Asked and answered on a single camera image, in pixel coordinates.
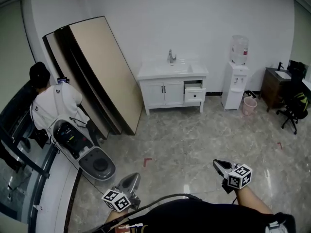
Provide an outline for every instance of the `faucet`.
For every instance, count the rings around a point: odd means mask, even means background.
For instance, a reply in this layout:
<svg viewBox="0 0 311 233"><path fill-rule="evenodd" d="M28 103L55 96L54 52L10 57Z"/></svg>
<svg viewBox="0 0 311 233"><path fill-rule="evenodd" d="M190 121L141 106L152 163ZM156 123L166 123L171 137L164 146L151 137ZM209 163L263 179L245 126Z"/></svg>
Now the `faucet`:
<svg viewBox="0 0 311 233"><path fill-rule="evenodd" d="M177 54L175 54L175 58L173 58L172 56L172 49L170 49L169 51L169 56L167 57L167 60L172 64L176 61L176 58L177 58Z"/></svg>
<svg viewBox="0 0 311 233"><path fill-rule="evenodd" d="M280 71L281 68L284 69L284 67L282 66L282 64L283 64L282 62L280 62L280 63L278 64L278 67L277 67L277 70L278 70L278 71Z"/></svg>

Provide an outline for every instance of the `black cap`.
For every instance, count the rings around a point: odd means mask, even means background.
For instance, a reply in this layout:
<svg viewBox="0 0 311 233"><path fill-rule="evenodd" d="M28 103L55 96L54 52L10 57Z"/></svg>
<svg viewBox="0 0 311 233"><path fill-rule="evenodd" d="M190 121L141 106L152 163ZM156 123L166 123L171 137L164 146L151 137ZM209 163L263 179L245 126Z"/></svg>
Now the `black cap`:
<svg viewBox="0 0 311 233"><path fill-rule="evenodd" d="M29 76L35 88L44 88L48 85L51 74L42 62L37 62L30 68Z"/></svg>

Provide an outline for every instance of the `black shorts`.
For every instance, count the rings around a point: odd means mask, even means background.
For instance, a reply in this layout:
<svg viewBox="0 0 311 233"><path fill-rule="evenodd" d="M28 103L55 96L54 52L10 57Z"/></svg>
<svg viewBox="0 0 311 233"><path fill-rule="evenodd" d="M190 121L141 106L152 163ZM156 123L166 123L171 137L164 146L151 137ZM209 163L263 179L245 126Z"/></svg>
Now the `black shorts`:
<svg viewBox="0 0 311 233"><path fill-rule="evenodd" d="M295 220L291 215L268 215L240 205L183 199L162 204L124 224L142 223L144 233L265 233L266 227L276 221L283 223L289 233L295 232ZM140 233L141 229L135 227L130 232Z"/></svg>

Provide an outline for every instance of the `red floor mark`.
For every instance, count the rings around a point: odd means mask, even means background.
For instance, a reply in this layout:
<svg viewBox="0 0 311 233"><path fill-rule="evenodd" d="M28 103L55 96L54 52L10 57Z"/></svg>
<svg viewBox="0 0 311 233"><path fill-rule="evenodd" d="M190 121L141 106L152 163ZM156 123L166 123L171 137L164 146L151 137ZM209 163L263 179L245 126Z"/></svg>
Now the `red floor mark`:
<svg viewBox="0 0 311 233"><path fill-rule="evenodd" d="M277 144L279 144L279 145L280 145L280 147L281 147L281 149L283 150L282 144L281 144L280 142L278 142Z"/></svg>
<svg viewBox="0 0 311 233"><path fill-rule="evenodd" d="M144 159L144 167L146 167L147 161L151 161L151 160L152 160L152 158L145 158Z"/></svg>

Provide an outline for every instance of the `cabinet door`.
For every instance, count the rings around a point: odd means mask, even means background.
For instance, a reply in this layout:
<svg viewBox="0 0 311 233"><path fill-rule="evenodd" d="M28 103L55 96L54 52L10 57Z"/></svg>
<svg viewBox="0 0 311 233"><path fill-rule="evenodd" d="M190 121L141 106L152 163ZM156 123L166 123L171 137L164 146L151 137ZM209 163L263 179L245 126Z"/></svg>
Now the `cabinet door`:
<svg viewBox="0 0 311 233"><path fill-rule="evenodd" d="M148 106L165 105L164 87L162 82L150 82L144 85L144 94Z"/></svg>
<svg viewBox="0 0 311 233"><path fill-rule="evenodd" d="M184 82L164 82L164 95L166 105L183 104Z"/></svg>

